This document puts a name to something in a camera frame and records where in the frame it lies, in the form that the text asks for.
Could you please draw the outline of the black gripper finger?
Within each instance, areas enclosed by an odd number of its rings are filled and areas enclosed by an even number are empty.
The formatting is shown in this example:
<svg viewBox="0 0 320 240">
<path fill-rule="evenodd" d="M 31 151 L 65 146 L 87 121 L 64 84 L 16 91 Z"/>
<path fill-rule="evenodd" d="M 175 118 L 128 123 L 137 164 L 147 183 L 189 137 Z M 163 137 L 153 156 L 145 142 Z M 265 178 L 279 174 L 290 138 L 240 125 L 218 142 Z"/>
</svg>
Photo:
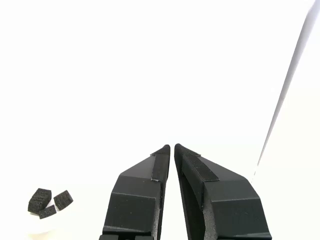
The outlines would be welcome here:
<svg viewBox="0 0 320 240">
<path fill-rule="evenodd" d="M 101 240 L 159 240 L 170 168 L 168 144 L 122 172 L 113 187 Z"/>
<path fill-rule="evenodd" d="M 188 239 L 272 239 L 261 199 L 245 177 L 179 143 L 174 160 Z"/>
</svg>

